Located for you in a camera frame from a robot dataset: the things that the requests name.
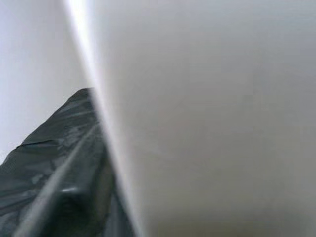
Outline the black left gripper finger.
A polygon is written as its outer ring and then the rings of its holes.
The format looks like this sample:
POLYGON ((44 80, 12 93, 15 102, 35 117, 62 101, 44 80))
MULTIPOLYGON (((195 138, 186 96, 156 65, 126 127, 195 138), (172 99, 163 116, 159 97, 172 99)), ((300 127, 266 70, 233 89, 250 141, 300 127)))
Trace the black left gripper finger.
POLYGON ((99 125, 50 176, 16 237, 136 237, 99 125))

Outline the white plastic table top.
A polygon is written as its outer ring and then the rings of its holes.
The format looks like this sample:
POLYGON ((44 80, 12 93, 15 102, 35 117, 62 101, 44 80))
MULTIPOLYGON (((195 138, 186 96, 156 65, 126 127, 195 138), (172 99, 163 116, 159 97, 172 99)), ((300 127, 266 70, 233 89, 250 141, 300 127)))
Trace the white plastic table top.
POLYGON ((316 237, 316 0, 64 0, 139 237, 316 237))

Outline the black fabric table cover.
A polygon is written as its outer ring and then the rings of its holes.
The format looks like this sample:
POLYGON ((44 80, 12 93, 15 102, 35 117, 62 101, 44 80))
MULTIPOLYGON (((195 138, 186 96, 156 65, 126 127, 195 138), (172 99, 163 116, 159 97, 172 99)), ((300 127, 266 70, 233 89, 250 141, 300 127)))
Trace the black fabric table cover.
POLYGON ((0 237, 12 237, 50 176, 97 123, 89 88, 73 94, 0 165, 0 237))

